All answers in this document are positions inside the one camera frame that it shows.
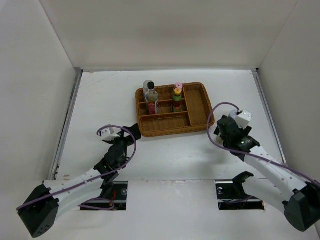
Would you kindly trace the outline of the tall dark vinegar bottle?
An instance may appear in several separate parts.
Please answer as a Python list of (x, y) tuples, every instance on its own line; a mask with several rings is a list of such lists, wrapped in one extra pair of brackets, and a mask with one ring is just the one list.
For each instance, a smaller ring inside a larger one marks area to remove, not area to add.
[(158, 114), (159, 95), (155, 89), (153, 81), (147, 83), (147, 92), (145, 93), (146, 108), (149, 115)]

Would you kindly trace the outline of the silver-lid jar with blue label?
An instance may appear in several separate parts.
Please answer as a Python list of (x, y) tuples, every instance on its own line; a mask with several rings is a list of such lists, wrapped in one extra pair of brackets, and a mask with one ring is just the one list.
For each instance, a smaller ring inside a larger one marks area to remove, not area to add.
[(143, 83), (143, 96), (145, 97), (146, 93), (148, 92), (148, 83), (152, 82), (151, 80), (146, 80)]

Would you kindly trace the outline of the green red sauce bottle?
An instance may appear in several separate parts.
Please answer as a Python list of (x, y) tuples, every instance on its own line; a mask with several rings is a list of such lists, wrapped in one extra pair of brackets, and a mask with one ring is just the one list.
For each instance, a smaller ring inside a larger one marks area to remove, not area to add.
[(180, 112), (182, 109), (182, 90), (178, 87), (176, 87), (173, 91), (173, 97), (172, 97), (172, 112)]

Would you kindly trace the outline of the pink-cap clear spice bottle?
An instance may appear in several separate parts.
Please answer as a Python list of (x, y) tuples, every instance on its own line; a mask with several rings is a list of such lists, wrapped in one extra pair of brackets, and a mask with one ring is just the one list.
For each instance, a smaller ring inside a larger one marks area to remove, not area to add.
[(174, 88), (179, 88), (179, 89), (183, 89), (183, 84), (182, 83), (180, 83), (180, 82), (177, 82), (177, 83), (175, 83), (174, 84)]

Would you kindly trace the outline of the black-cap small pepper bottle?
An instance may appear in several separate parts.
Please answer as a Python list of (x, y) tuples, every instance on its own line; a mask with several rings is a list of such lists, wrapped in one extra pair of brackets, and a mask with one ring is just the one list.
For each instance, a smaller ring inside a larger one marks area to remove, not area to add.
[(224, 140), (222, 138), (222, 136), (219, 134), (216, 136), (216, 142), (219, 144), (219, 145), (223, 145), (224, 143)]

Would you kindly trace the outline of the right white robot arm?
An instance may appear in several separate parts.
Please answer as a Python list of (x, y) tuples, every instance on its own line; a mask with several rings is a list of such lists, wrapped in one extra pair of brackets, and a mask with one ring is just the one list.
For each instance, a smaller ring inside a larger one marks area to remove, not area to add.
[(235, 119), (223, 116), (214, 134), (223, 147), (247, 165), (260, 172), (266, 180), (244, 171), (233, 178), (232, 192), (238, 198), (256, 197), (282, 212), (298, 231), (305, 232), (320, 220), (320, 185), (294, 173), (270, 156), (260, 143), (249, 136), (251, 127), (237, 125)]

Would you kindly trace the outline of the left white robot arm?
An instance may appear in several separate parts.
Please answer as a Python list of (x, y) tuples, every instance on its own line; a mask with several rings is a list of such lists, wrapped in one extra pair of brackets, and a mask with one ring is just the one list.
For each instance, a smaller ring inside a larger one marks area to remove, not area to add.
[(96, 134), (110, 147), (104, 157), (89, 171), (53, 187), (37, 186), (16, 211), (32, 238), (45, 234), (65, 213), (95, 199), (112, 195), (113, 181), (132, 160), (128, 148), (137, 147), (141, 139), (139, 125), (130, 127), (106, 125)]

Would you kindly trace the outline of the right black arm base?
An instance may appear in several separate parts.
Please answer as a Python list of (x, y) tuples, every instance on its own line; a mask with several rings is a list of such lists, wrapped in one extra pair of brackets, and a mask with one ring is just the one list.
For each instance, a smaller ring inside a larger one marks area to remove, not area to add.
[(254, 175), (242, 172), (233, 179), (216, 180), (215, 188), (220, 211), (265, 210), (264, 202), (245, 193), (242, 184)]

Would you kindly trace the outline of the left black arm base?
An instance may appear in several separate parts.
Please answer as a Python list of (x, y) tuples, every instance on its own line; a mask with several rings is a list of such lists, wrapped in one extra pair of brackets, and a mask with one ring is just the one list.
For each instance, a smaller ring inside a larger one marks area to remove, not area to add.
[(81, 211), (126, 211), (128, 197), (128, 182), (115, 181), (101, 195), (81, 204)]

